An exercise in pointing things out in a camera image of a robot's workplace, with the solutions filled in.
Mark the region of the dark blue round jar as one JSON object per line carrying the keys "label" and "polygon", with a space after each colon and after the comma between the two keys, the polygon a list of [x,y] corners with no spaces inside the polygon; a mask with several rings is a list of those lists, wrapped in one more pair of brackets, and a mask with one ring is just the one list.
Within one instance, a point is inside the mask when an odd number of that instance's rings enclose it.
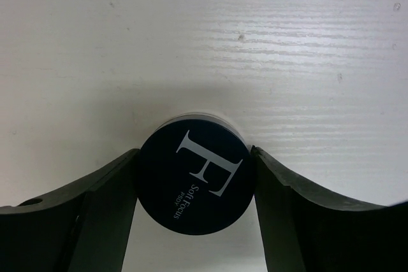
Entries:
{"label": "dark blue round jar", "polygon": [[177,116],[156,129],[136,159],[136,191],[148,215],[180,234],[216,233],[249,207],[256,170],[245,141],[206,113]]}

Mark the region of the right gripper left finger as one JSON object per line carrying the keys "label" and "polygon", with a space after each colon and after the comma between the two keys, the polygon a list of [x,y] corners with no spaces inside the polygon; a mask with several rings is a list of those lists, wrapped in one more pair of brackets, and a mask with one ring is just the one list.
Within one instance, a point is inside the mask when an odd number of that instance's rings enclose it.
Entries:
{"label": "right gripper left finger", "polygon": [[138,150],[17,206],[1,207],[1,271],[121,271]]}

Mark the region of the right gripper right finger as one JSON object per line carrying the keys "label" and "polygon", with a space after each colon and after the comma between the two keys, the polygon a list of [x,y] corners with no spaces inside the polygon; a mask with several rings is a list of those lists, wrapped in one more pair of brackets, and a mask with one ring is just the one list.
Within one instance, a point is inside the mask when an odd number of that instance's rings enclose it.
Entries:
{"label": "right gripper right finger", "polygon": [[329,190],[259,147],[256,209],[269,271],[406,271],[407,203]]}

